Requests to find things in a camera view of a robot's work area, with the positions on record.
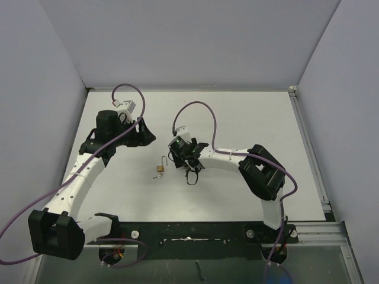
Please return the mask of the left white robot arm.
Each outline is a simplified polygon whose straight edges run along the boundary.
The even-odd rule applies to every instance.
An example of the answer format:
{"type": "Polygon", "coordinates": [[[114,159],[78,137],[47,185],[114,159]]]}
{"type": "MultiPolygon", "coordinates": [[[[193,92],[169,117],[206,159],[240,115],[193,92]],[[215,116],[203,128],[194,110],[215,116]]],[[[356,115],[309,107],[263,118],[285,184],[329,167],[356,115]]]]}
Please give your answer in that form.
{"type": "Polygon", "coordinates": [[[76,162],[62,187],[39,210],[28,216],[28,227],[34,252],[75,260],[84,245],[100,238],[107,243],[121,236],[118,216],[96,213],[78,220],[81,205],[96,178],[107,167],[117,147],[144,147],[156,137],[144,119],[131,120],[127,111],[100,111],[96,127],[81,144],[76,162]]]}

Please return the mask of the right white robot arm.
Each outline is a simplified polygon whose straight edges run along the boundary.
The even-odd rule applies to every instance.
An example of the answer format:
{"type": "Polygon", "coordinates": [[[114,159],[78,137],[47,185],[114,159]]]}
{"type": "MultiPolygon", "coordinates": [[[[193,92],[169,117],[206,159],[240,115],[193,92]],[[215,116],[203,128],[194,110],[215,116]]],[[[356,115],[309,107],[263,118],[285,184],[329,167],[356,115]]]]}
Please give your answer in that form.
{"type": "Polygon", "coordinates": [[[285,234],[282,225],[280,199],[285,174],[267,161],[276,163],[273,156],[261,145],[251,149],[216,149],[207,143],[190,142],[177,136],[169,144],[175,167],[187,167],[195,173],[203,169],[223,169],[240,173],[250,191],[262,202],[264,236],[276,242],[285,234]]]}

